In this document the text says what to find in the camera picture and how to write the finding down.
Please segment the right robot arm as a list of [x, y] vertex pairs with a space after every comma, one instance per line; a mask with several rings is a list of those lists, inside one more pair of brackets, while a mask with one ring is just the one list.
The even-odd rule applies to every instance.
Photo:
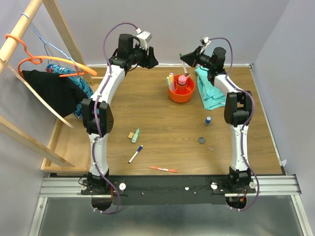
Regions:
[[211, 56], [202, 52], [199, 46], [192, 53], [180, 56], [190, 67], [200, 65], [207, 69], [207, 80], [226, 97], [224, 120], [229, 125], [232, 138], [232, 161], [227, 175], [226, 187], [236, 193], [251, 181], [248, 161], [247, 134], [254, 110], [250, 91], [239, 88], [224, 69], [226, 50], [216, 47]]

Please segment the green cap white marker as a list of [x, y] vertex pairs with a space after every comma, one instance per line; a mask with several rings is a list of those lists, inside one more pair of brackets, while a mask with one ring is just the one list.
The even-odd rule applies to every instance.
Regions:
[[179, 57], [180, 57], [180, 60], [181, 60], [181, 63], [182, 63], [182, 67], [183, 67], [183, 70], [184, 70], [184, 74], [187, 76], [187, 75], [188, 75], [188, 71], [187, 71], [185, 62], [181, 59], [182, 53], [179, 53]]

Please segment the blue cap white marker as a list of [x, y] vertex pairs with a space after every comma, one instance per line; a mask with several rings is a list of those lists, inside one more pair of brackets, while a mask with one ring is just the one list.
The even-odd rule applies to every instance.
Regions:
[[134, 158], [138, 155], [138, 153], [143, 149], [143, 145], [141, 145], [138, 150], [134, 153], [134, 155], [131, 157], [131, 159], [128, 161], [128, 163], [130, 164]]

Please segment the small green correction bottle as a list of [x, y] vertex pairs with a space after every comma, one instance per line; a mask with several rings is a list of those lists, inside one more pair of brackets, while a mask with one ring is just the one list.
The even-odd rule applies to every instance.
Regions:
[[131, 139], [131, 142], [132, 142], [132, 143], [136, 143], [136, 142], [137, 142], [139, 133], [140, 133], [140, 129], [137, 128], [136, 131], [135, 131], [135, 133], [133, 134], [132, 139]]

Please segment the grey round cap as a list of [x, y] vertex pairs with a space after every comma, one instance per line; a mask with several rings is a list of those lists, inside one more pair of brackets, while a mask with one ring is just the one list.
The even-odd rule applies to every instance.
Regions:
[[200, 137], [200, 138], [198, 139], [198, 142], [199, 142], [200, 144], [204, 144], [204, 143], [205, 143], [205, 139], [204, 139], [203, 137]]

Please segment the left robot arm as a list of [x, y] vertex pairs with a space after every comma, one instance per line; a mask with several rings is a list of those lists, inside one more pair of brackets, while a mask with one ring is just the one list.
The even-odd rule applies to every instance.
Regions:
[[106, 59], [107, 70], [99, 87], [89, 99], [82, 101], [83, 126], [91, 144], [91, 165], [84, 185], [90, 192], [104, 194], [111, 188], [106, 156], [109, 133], [114, 126], [110, 103], [119, 84], [133, 65], [147, 69], [158, 65], [154, 49], [148, 45], [151, 38], [151, 33], [147, 31], [136, 36], [120, 34], [117, 49]]

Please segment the green highlighter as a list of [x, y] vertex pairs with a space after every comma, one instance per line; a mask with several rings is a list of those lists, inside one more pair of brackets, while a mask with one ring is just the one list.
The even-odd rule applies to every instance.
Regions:
[[169, 76], [166, 77], [168, 88], [172, 91], [172, 83], [170, 82]]

